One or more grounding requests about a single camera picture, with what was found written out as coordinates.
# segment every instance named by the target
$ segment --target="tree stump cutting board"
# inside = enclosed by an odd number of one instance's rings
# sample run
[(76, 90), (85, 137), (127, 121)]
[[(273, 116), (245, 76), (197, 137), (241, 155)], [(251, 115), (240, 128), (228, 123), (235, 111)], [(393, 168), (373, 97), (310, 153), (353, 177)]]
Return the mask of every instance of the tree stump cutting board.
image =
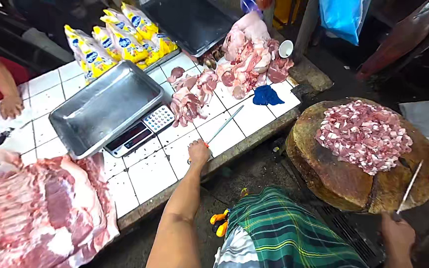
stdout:
[(400, 124), (412, 138), (411, 152), (402, 154), (400, 163), (390, 171), (369, 175), (356, 165), (338, 161), (337, 156), (316, 140), (316, 131), (324, 120), (324, 111), (333, 106), (362, 98), (322, 101), (307, 108), (297, 119), (286, 140), (286, 150), (302, 174), (309, 189), (320, 199), (340, 209), (378, 214), (397, 210), (416, 167), (423, 166), (402, 210), (424, 204), (429, 199), (429, 141), (419, 130), (400, 116)]

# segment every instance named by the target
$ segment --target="blue plastic bag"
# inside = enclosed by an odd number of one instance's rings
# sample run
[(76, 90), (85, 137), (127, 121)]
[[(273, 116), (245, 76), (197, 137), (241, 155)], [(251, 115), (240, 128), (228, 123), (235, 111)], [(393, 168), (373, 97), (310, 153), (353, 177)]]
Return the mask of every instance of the blue plastic bag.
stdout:
[(358, 46), (362, 19), (368, 5), (364, 0), (319, 0), (322, 27)]

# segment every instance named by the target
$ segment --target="plaid sarong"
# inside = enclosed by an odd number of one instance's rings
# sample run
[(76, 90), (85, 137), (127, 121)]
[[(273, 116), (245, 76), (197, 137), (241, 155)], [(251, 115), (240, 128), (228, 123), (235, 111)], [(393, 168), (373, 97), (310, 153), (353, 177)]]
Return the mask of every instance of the plaid sarong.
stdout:
[(368, 267), (354, 248), (277, 186), (239, 200), (226, 237), (237, 226), (251, 236), (261, 267)]

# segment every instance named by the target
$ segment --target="white cup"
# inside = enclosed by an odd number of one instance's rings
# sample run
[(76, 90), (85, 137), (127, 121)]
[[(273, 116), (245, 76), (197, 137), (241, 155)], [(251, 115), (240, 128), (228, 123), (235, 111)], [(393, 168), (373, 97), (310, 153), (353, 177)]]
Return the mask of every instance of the white cup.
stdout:
[(279, 56), (281, 56), (281, 58), (287, 58), (292, 54), (293, 50), (294, 50), (294, 44), (292, 43), (292, 41), (285, 40), (279, 46)]

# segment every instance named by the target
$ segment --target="chopped pork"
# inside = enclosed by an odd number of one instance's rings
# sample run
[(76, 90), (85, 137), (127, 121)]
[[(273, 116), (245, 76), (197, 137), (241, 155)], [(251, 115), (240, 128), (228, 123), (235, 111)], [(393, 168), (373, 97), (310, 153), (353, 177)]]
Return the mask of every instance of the chopped pork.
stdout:
[(277, 49), (279, 42), (271, 39), (265, 23), (256, 11), (237, 21), (223, 43), (227, 62), (219, 64), (216, 74), (235, 99), (243, 99), (255, 87), (282, 82), (294, 64), (283, 59)]
[(197, 117), (206, 119), (202, 107), (210, 103), (217, 82), (218, 75), (214, 70), (204, 70), (200, 75), (180, 76), (172, 83), (175, 89), (170, 103), (170, 109), (175, 115), (173, 127), (185, 127)]
[(0, 150), (0, 268), (79, 267), (119, 231), (101, 154), (23, 167)]
[(413, 141), (398, 115), (382, 106), (357, 100), (324, 114), (315, 139), (339, 161), (358, 165), (370, 175), (396, 167), (400, 155), (411, 152)]

